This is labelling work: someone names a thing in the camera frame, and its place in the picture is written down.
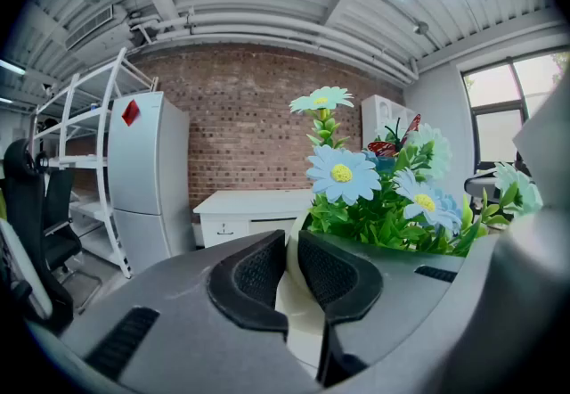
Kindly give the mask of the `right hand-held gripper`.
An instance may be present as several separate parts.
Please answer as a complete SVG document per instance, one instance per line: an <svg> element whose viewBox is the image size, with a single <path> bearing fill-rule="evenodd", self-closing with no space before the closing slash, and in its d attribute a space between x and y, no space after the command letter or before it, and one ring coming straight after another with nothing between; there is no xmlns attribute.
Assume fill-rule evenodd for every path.
<svg viewBox="0 0 570 394"><path fill-rule="evenodd" d="M520 152L516 153L514 167L517 171L532 177L531 172L526 166ZM474 198L483 198L484 193L488 198L496 198L498 196L495 188L496 177L492 171L485 171L484 174L475 175L468 178L464 182L464 190L467 194Z"/></svg>

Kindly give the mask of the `silver refrigerator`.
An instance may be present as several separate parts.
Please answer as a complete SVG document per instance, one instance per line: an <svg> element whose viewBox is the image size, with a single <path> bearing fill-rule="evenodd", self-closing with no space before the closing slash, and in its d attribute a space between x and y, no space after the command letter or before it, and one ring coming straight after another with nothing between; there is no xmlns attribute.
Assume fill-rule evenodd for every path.
<svg viewBox="0 0 570 394"><path fill-rule="evenodd" d="M140 115L121 118L135 100ZM188 185L190 121L162 92L114 102L108 137L108 179L114 222L133 274L192 251Z"/></svg>

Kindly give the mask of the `black office chair with headrest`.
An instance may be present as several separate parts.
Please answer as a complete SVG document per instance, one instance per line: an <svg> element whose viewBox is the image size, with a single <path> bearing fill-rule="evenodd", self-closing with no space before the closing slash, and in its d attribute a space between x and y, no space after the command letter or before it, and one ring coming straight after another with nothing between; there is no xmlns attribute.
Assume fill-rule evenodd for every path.
<svg viewBox="0 0 570 394"><path fill-rule="evenodd" d="M28 140L19 139L4 153L7 221L18 235L53 306L52 314L40 321L59 335L73 320L73 300L48 267L43 245L45 181L33 165L28 145Z"/></svg>

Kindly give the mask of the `red diamond sticker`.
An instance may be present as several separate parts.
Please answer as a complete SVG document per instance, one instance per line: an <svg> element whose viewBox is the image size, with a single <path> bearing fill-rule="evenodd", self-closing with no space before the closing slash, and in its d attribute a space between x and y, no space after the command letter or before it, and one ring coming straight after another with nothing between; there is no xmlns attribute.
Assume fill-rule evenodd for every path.
<svg viewBox="0 0 570 394"><path fill-rule="evenodd" d="M124 109L121 118L130 127L140 115L140 109L135 100L131 100Z"/></svg>

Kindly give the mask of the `black chair with chrome frame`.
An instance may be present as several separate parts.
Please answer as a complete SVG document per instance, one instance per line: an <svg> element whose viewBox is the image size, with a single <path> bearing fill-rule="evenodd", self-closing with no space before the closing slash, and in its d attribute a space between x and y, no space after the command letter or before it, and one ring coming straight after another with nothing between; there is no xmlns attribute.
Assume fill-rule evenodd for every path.
<svg viewBox="0 0 570 394"><path fill-rule="evenodd" d="M53 273L60 269L65 274L62 285L76 278L93 283L93 288L81 303L73 301L74 311L81 315L102 288L102 279L81 269L70 270L66 265L69 259L83 254L80 239L71 227L72 218L69 215L73 181L73 173L67 169L55 170L49 176L43 210L44 241L46 263L50 271Z"/></svg>

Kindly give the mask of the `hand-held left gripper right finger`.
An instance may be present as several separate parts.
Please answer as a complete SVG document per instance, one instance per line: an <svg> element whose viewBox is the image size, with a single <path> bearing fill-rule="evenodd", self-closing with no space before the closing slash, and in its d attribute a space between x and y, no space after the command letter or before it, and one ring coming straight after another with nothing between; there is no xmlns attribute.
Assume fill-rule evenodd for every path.
<svg viewBox="0 0 570 394"><path fill-rule="evenodd" d="M464 260L300 232L297 261L324 313L317 380L342 382L388 356L426 320Z"/></svg>

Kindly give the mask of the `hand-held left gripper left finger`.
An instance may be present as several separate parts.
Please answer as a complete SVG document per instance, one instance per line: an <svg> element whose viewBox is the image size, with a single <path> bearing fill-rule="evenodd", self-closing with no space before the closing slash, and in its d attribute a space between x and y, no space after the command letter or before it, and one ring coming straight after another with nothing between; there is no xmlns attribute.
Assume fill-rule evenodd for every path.
<svg viewBox="0 0 570 394"><path fill-rule="evenodd" d="M315 394L275 307L285 233L274 230L159 262L82 316L62 341L139 394Z"/></svg>

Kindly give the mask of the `ceiling air conditioner unit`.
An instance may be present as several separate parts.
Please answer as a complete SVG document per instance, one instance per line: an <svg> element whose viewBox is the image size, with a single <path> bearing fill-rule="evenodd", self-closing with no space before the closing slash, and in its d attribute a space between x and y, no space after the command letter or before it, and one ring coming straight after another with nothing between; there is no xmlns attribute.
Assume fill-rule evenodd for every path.
<svg viewBox="0 0 570 394"><path fill-rule="evenodd" d="M126 10L112 4L84 21L65 39L68 52L84 63L95 64L133 45L134 34Z"/></svg>

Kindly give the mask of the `dark framed window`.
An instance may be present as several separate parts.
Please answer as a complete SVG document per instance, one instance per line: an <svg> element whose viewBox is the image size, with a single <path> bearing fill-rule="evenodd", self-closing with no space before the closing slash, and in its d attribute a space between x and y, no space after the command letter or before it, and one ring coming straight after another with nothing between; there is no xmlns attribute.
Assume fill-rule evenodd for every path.
<svg viewBox="0 0 570 394"><path fill-rule="evenodd" d="M520 159L513 138L570 68L570 47L526 53L461 73L475 145L475 171Z"/></svg>

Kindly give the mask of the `white ceiling pipes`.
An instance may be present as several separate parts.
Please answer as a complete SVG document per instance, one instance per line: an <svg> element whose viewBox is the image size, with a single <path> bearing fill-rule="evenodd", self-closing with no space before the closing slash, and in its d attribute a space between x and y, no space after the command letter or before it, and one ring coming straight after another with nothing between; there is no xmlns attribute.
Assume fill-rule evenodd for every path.
<svg viewBox="0 0 570 394"><path fill-rule="evenodd" d="M419 79L416 64L407 65L389 56L386 50L371 45L357 37L300 19L255 12L187 13L174 20L161 21L157 15L150 15L127 22L132 31L145 33L147 29L157 31L156 39L163 43L192 36L220 38L251 38L295 45L323 47L326 52L366 64L394 80L396 84L409 85Z"/></svg>

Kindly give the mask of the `blue flowers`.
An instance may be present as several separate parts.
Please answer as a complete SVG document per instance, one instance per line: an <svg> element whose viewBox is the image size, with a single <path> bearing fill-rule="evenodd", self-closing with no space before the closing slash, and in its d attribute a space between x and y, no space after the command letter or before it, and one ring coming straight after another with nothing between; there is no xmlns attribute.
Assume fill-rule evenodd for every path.
<svg viewBox="0 0 570 394"><path fill-rule="evenodd" d="M337 137L336 109L350 106L352 96L325 86L293 100L294 113L313 119L307 177L313 200L295 221L287 241L287 267L277 290L277 308L289 318L289 349L317 379L324 313L309 291L297 261L298 236L330 234L364 245L464 260L450 288L426 320L388 356L363 372L375 374L395 390L436 384L452 347L475 308L498 233L518 218L537 213L542 197L532 178L514 164L497 162L496 198L484 193L479 207L457 202L436 186L449 167L448 140L437 129L414 118L402 139L378 137L353 152Z"/></svg>

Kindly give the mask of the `white metal shelving rack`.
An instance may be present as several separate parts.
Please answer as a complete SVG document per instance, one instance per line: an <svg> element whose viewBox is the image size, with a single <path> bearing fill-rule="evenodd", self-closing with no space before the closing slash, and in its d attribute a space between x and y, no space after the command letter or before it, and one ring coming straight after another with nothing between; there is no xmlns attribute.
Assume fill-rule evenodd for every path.
<svg viewBox="0 0 570 394"><path fill-rule="evenodd" d="M53 147L41 164L50 171L69 169L95 173L95 191L90 195L73 192L69 213L88 218L90 225L80 238L85 250L119 267L125 278L131 267L114 225L105 153L113 103L122 96L153 92L158 80L146 76L127 59L127 49L108 62L71 81L30 116L28 150L36 155Z"/></svg>

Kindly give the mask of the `white desk cabinet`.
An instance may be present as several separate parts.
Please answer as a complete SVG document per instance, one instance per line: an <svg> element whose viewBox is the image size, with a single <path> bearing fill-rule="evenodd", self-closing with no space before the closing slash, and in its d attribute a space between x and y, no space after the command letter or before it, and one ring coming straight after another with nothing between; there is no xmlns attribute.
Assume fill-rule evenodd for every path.
<svg viewBox="0 0 570 394"><path fill-rule="evenodd" d="M309 189L218 191L193 212L206 248L273 230L289 233L311 206Z"/></svg>

